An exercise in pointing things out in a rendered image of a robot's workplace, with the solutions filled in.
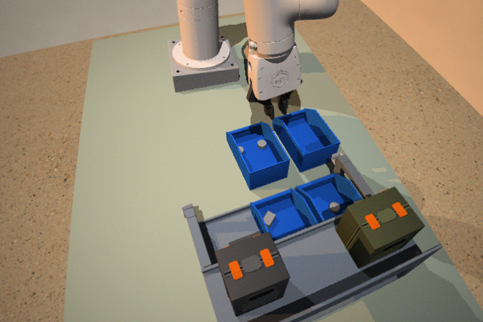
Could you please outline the grey metal shelf frame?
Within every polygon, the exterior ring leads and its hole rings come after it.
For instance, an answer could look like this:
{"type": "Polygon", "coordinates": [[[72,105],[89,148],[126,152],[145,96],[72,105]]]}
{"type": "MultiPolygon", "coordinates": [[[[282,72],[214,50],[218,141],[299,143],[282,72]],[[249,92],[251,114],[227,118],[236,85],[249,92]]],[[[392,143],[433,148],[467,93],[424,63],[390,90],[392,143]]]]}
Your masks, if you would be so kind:
{"type": "MultiPolygon", "coordinates": [[[[346,155],[338,152],[331,160],[333,173],[346,174],[363,199],[374,195],[346,155]]],[[[261,235],[251,204],[199,222],[192,207],[187,204],[181,210],[217,322],[311,322],[405,276],[442,248],[439,244],[422,253],[411,239],[403,248],[358,268],[336,232],[342,213],[274,241],[290,275],[285,294],[236,317],[215,251],[261,235]]]]}

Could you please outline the blue bin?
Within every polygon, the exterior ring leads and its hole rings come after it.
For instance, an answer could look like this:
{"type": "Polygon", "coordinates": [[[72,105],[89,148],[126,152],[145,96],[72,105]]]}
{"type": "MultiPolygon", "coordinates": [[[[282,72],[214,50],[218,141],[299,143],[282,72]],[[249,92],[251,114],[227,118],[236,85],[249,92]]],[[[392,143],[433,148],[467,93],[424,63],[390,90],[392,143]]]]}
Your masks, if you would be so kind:
{"type": "Polygon", "coordinates": [[[349,179],[336,173],[298,186],[295,191],[302,195],[318,223],[344,213],[346,207],[363,200],[349,179]],[[337,202],[337,213],[329,210],[331,202],[337,202]]]}
{"type": "Polygon", "coordinates": [[[331,162],[340,146],[315,109],[304,108],[274,118],[272,127],[300,173],[331,162]]]}
{"type": "Polygon", "coordinates": [[[304,197],[292,188],[251,203],[251,213],[260,233],[269,231],[273,241],[318,224],[304,197]],[[268,210],[276,214],[269,228],[263,220],[268,210]]]}
{"type": "Polygon", "coordinates": [[[226,132],[226,140],[250,190],[288,177],[290,158],[267,123],[226,132]],[[259,140],[266,141],[266,148],[257,147],[259,140]]]}

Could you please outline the olive green case with orange latches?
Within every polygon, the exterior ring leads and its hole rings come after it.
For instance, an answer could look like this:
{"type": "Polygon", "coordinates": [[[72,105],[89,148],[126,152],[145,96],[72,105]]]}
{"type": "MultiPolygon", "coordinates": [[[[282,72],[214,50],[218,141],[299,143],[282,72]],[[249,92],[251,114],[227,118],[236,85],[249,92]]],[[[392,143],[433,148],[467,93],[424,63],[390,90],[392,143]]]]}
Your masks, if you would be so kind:
{"type": "Polygon", "coordinates": [[[347,206],[336,232],[362,268],[403,248],[424,226],[394,186],[347,206]]]}

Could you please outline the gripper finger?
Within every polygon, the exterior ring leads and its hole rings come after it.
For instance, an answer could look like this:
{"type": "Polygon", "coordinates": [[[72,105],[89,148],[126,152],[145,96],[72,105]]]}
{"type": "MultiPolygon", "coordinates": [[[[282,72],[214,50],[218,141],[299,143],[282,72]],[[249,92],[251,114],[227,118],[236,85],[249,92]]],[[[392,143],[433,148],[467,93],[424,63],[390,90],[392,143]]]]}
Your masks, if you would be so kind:
{"type": "Polygon", "coordinates": [[[278,97],[278,108],[283,115],[287,114],[288,100],[290,99],[290,95],[292,94],[293,91],[294,90],[277,96],[278,97]]]}
{"type": "Polygon", "coordinates": [[[271,103],[271,99],[259,101],[254,95],[252,83],[249,87],[248,94],[247,94],[246,98],[247,98],[248,102],[250,102],[250,103],[258,102],[258,103],[263,104],[265,114],[268,115],[271,118],[271,120],[273,120],[275,118],[274,106],[271,103]]]}

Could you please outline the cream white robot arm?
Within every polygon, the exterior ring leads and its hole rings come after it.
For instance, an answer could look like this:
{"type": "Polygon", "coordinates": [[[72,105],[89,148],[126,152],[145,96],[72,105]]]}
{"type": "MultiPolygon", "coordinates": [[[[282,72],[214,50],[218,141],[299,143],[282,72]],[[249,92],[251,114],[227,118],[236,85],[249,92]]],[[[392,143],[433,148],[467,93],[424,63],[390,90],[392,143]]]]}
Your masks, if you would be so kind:
{"type": "MultiPolygon", "coordinates": [[[[280,54],[294,45],[298,0],[243,0],[249,49],[259,54],[280,54]]],[[[326,19],[335,14],[339,0],[300,0],[299,20],[326,19]]],[[[174,61],[186,69],[207,70],[224,64],[229,45],[219,39],[218,0],[177,0],[181,40],[173,49],[174,61]],[[219,44],[218,44],[219,39],[219,44]],[[183,42],[183,47],[182,47],[183,42]]]]}

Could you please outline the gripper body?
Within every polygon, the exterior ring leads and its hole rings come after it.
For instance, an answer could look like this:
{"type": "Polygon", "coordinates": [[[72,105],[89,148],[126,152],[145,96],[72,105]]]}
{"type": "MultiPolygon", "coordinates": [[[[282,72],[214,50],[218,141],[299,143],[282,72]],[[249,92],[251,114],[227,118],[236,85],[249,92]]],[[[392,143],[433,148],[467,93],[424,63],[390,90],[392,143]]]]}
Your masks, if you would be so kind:
{"type": "Polygon", "coordinates": [[[249,49],[248,83],[259,101],[297,89],[301,84],[297,45],[280,54],[259,54],[249,49]],[[252,79],[252,80],[251,80],[252,79]]]}

